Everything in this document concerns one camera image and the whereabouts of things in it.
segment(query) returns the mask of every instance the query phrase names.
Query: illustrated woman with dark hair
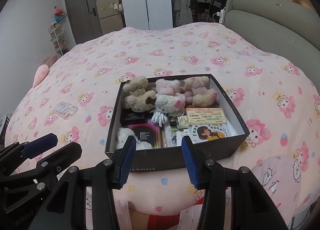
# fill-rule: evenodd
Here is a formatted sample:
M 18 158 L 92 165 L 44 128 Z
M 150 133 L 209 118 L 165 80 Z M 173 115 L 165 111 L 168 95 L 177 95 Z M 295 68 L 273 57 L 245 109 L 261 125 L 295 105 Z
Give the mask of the illustrated woman with dark hair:
M 225 135 L 220 131 L 210 131 L 208 127 L 201 126 L 197 129 L 198 136 L 201 140 L 216 140 L 224 138 Z

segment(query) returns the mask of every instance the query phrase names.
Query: pink bedspread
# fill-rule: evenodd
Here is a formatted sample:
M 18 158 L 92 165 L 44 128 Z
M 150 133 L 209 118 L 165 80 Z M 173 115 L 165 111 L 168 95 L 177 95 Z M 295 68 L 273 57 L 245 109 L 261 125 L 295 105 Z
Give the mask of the pink bedspread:
M 136 75 L 202 73 L 213 74 L 224 87 L 251 133 L 221 164 L 252 168 L 270 156 L 291 155 L 301 169 L 296 212 L 309 206 L 320 191 L 316 88 L 287 59 L 257 49 L 216 23 L 159 31 L 124 28 L 77 45 L 24 97 L 10 120 L 5 143 L 32 141 L 52 132 L 59 138 L 55 149 L 71 141 L 81 144 L 82 157 L 75 165 L 95 166 L 106 158 L 105 142 L 121 81 Z M 52 112 L 60 101 L 78 106 L 70 120 Z M 26 161 L 19 170 L 34 168 L 39 159 Z M 201 192 L 190 183 L 186 169 L 177 169 L 131 173 L 115 197 L 143 213 L 173 215 L 193 205 Z

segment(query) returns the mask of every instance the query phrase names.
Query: black small box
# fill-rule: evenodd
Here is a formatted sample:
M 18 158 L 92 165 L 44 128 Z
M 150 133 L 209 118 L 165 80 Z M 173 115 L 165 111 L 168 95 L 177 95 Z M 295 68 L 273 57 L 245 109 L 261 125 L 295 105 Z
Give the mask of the black small box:
M 149 83 L 151 83 L 151 86 L 152 83 L 155 83 L 158 79 L 163 78 L 166 80 L 179 80 L 183 83 L 184 79 L 195 76 L 207 76 L 210 78 L 210 88 L 215 89 L 218 94 L 217 103 L 219 104 L 220 108 L 223 108 L 226 118 L 238 134 L 232 137 L 196 143 L 195 147 L 201 149 L 205 153 L 206 157 L 210 157 L 214 160 L 220 160 L 223 158 L 230 157 L 238 149 L 242 142 L 248 137 L 249 130 L 245 125 L 244 120 L 240 116 L 238 110 L 226 94 L 226 92 L 223 90 L 221 85 L 211 74 L 153 77 L 148 78 L 148 81 Z M 105 154 L 109 158 L 112 157 L 113 152 L 115 151 L 115 145 L 117 142 L 117 132 L 119 128 L 121 128 L 121 102 L 122 99 L 125 97 L 122 88 L 125 83 L 126 82 L 122 82 L 120 85 L 108 132 Z M 169 148 L 137 150 L 132 163 L 131 171 L 157 171 L 183 167 L 185 167 L 185 163 L 182 157 L 181 147 L 177 146 Z

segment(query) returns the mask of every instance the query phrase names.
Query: gray door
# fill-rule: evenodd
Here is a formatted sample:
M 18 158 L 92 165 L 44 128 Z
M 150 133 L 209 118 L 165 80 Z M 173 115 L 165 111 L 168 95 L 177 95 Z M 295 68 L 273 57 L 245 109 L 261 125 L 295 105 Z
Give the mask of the gray door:
M 65 0 L 67 15 L 76 44 L 102 35 L 96 14 L 96 0 Z

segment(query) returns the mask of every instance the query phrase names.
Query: power strip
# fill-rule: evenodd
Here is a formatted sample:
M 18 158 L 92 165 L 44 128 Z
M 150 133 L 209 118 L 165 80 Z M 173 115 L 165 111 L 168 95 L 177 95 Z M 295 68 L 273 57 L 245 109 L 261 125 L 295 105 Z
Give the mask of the power strip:
M 220 10 L 220 12 L 217 12 L 217 16 L 220 17 L 220 19 L 219 19 L 220 24 L 224 23 L 225 15 L 226 15 L 226 11 L 224 9 Z

